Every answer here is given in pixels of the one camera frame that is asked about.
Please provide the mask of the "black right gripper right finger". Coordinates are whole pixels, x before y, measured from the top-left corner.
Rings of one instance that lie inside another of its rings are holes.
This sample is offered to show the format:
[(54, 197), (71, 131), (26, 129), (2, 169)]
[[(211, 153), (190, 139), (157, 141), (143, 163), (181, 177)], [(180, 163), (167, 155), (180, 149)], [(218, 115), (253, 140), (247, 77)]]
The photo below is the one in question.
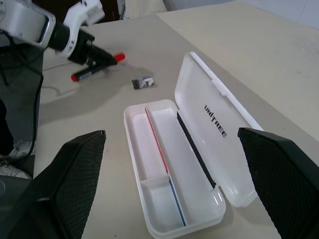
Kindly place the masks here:
[(255, 190), (283, 239), (319, 237), (319, 167), (290, 139), (241, 127)]

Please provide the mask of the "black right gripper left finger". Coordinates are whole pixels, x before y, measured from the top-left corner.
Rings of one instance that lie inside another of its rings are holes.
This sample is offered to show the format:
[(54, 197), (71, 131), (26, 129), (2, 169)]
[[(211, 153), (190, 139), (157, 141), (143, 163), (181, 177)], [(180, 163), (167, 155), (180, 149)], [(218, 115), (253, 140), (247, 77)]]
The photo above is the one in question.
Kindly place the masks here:
[(106, 133), (65, 143), (35, 179), (0, 178), (2, 239), (80, 239), (96, 194)]

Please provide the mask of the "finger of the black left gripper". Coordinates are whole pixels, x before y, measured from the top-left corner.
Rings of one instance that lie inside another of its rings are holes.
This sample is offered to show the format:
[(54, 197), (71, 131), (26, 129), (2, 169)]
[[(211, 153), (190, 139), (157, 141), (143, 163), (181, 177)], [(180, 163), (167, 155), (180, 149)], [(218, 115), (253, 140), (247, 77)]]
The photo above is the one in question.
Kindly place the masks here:
[(99, 65), (117, 65), (118, 63), (113, 55), (95, 45), (91, 46), (90, 59)]
[(96, 62), (96, 61), (93, 61), (92, 59), (88, 59), (86, 64), (88, 65), (86, 69), (86, 73), (95, 74), (109, 67), (111, 64), (111, 60), (107, 59), (104, 61)]

